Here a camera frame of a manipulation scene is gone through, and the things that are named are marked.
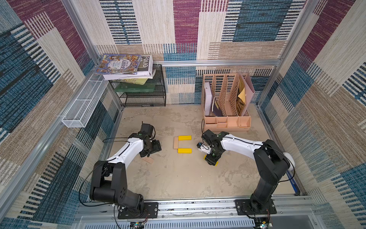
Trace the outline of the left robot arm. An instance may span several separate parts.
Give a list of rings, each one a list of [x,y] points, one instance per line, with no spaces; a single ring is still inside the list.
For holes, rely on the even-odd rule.
[[[150,157],[161,151],[155,139],[155,128],[143,123],[138,133],[132,133],[125,145],[106,161],[97,161],[91,177],[90,199],[111,203],[135,212],[144,211],[144,198],[128,189],[127,168],[133,159]]]

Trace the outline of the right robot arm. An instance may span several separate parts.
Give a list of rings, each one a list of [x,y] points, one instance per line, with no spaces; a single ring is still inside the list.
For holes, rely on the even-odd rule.
[[[271,212],[271,196],[280,179],[287,171],[293,171],[295,168],[292,156],[282,152],[270,139],[264,142],[251,141],[228,132],[215,134],[207,130],[203,132],[202,140],[197,147],[206,153],[205,161],[209,165],[215,166],[225,151],[233,151],[255,161],[260,180],[243,209],[248,209],[248,214]]]

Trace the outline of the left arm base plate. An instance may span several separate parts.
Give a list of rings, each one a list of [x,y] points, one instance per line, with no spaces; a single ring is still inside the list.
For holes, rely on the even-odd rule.
[[[143,208],[133,209],[125,207],[119,208],[118,219],[155,219],[158,217],[159,203],[145,202]]]

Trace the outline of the natural wood block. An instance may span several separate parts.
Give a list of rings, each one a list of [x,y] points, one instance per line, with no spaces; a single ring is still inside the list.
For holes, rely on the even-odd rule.
[[[173,149],[178,149],[179,148],[179,137],[174,137],[173,139]]]
[[[145,162],[152,164],[154,162],[154,159],[150,158],[150,157],[142,157],[142,160],[144,160]]]

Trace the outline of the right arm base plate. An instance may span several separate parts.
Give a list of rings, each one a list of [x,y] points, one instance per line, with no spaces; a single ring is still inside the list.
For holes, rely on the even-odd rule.
[[[264,204],[250,199],[236,199],[234,203],[238,215],[254,216],[277,214],[277,210],[272,199]]]

